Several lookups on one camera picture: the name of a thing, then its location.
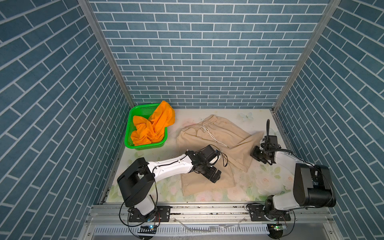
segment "blue brick wall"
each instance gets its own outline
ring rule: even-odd
[[[330,210],[351,240],[384,233],[383,12],[342,0],[278,110],[296,153],[331,168]]]
[[[77,0],[0,1],[0,239],[73,239],[128,105]]]
[[[136,104],[271,108],[328,0],[92,1]]]

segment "floral tablecloth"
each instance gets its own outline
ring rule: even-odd
[[[284,148],[284,142],[267,109],[176,109],[176,122],[168,128],[168,139],[161,148],[137,151],[125,148],[107,202],[122,202],[121,192],[116,179],[134,160],[144,157],[147,161],[162,161],[179,156],[176,137],[185,126],[198,123],[211,114],[227,118],[250,134],[265,132],[266,120],[270,119],[270,135],[278,136],[278,143]],[[291,191],[293,175],[284,167],[272,166],[254,160],[248,172],[231,166],[235,187],[204,191],[183,196],[180,175],[168,177],[157,182],[159,202],[239,202],[265,200],[269,195]],[[156,200],[154,186],[149,192]]]

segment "beige pants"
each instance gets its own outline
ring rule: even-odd
[[[208,129],[217,141],[227,146],[215,141],[203,127]],[[185,151],[186,149],[197,151],[212,144],[227,154],[228,161],[230,162],[227,167],[223,166],[222,159],[215,164],[215,167],[221,171],[221,177],[216,183],[212,183],[201,174],[195,172],[182,174],[181,186],[183,195],[189,196],[197,192],[234,187],[235,182],[230,166],[233,165],[247,172],[251,161],[253,161],[250,153],[255,145],[260,144],[263,135],[262,131],[250,135],[226,118],[215,115],[207,117],[198,124],[182,129],[177,137],[180,151]]]

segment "orange cloth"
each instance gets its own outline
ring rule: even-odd
[[[157,143],[164,139],[165,128],[175,123],[175,110],[162,101],[153,114],[147,119],[133,116],[136,131],[131,134],[135,146]]]

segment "green basket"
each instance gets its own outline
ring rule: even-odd
[[[136,149],[136,150],[144,150],[144,149],[162,147],[164,145],[164,143],[166,142],[167,137],[168,137],[167,128],[165,128],[164,139],[161,142],[135,146],[132,142],[132,139],[131,139],[132,132],[136,130],[135,125],[133,125],[133,116],[140,116],[140,117],[148,119],[159,105],[160,105],[160,103],[139,105],[139,106],[133,107],[129,111],[127,130],[125,132],[125,139],[124,139],[124,143],[125,143],[125,146],[127,148]]]

